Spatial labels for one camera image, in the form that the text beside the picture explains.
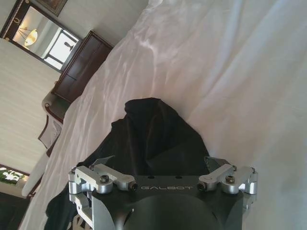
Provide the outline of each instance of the black fabric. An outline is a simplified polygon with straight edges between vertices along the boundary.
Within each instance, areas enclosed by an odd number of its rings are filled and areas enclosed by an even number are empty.
[[[131,175],[202,175],[208,151],[200,135],[160,99],[131,100],[126,116],[112,123],[100,146],[78,166],[90,166],[98,158],[114,155],[107,166]],[[46,230],[66,230],[77,214],[69,201],[68,186],[53,198],[46,210]]]

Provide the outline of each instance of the silver metal bracket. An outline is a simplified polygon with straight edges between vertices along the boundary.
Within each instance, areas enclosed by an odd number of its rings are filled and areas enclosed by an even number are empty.
[[[68,173],[68,177],[70,201],[76,204],[78,214],[91,228],[94,228],[93,215],[87,198],[91,198],[93,190],[107,194],[112,192],[113,184],[122,191],[137,189],[133,176],[122,174],[103,164],[91,165],[90,169],[85,166],[75,167]]]
[[[254,168],[242,167],[237,170],[236,166],[224,164],[208,175],[199,177],[198,188],[203,191],[215,190],[221,183],[222,191],[228,194],[243,192],[243,212],[245,218],[250,206],[257,200],[258,173]]]

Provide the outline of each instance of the hex bolt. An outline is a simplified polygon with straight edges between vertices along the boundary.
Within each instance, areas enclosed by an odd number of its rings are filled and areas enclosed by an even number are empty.
[[[138,184],[135,181],[129,183],[128,185],[129,191],[136,191],[137,189],[138,189]]]
[[[207,191],[207,184],[206,183],[198,183],[197,188],[200,191]]]
[[[234,184],[235,183],[235,178],[233,176],[226,176],[225,180],[228,184]]]
[[[101,182],[101,183],[107,183],[107,182],[109,182],[109,176],[108,176],[108,175],[102,175],[102,176],[100,177],[100,182]]]
[[[71,168],[71,172],[72,172],[73,174],[75,174],[76,168],[77,168],[77,167],[72,167],[72,168]]]

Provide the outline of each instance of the lamp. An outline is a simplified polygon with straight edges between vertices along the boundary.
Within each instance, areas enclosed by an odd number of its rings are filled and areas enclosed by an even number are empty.
[[[30,31],[30,33],[27,35],[22,30]],[[21,37],[24,38],[24,46],[30,46],[34,44],[34,42],[36,42],[37,40],[38,33],[36,29],[31,31],[31,30],[28,30],[28,28],[19,28],[18,33],[20,34]]]

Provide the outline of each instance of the wall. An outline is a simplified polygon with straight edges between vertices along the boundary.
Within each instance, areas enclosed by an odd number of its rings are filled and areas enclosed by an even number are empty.
[[[148,0],[68,0],[57,20],[81,38],[93,29],[116,45],[147,4]]]
[[[0,28],[14,1],[0,0]],[[46,122],[41,102],[59,73],[0,39],[0,163],[30,173],[46,151],[37,139]]]

